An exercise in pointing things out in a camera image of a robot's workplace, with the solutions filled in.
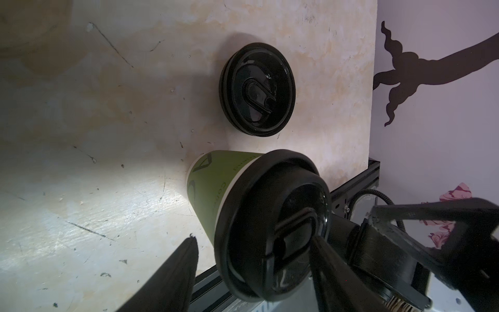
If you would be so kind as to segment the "black cup lid stack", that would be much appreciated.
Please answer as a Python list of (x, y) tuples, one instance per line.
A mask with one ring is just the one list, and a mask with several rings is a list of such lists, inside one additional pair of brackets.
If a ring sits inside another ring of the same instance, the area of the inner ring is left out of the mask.
[(291, 119), (296, 84), (290, 64), (275, 47), (254, 42), (225, 63), (219, 99), (230, 124), (259, 137), (278, 134)]

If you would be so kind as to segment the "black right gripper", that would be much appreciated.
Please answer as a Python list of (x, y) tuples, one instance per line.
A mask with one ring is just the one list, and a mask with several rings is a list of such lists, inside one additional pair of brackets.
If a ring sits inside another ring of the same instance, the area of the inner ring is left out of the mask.
[[(398, 227), (404, 220), (449, 221), (446, 243), (428, 248)], [(475, 311), (498, 310), (498, 206), (481, 198), (417, 205), (382, 205), (362, 224), (328, 218), (327, 243), (377, 294), (385, 311), (424, 310), (430, 274), (457, 289)]]

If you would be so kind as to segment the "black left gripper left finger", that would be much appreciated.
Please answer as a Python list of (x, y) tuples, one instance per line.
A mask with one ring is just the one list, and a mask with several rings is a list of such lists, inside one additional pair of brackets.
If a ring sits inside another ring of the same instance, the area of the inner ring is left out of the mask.
[(198, 242), (186, 238), (153, 276), (119, 311), (188, 311), (196, 269)]

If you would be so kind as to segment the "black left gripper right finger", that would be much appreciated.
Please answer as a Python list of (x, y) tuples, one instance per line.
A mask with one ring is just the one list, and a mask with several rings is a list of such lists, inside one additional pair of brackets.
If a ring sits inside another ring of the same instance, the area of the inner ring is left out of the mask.
[(319, 311), (386, 310), (380, 297), (318, 235), (311, 239), (309, 261)]

